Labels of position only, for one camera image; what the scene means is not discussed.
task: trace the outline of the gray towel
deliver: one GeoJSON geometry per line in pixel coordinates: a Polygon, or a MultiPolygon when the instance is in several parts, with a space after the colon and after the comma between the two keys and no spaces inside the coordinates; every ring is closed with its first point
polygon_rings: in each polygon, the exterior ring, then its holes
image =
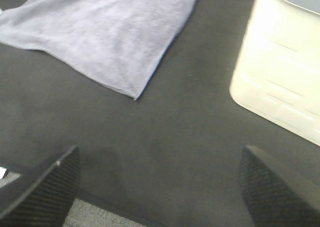
{"type": "Polygon", "coordinates": [[[28,0],[0,14],[0,42],[41,50],[137,99],[195,0],[28,0]]]}

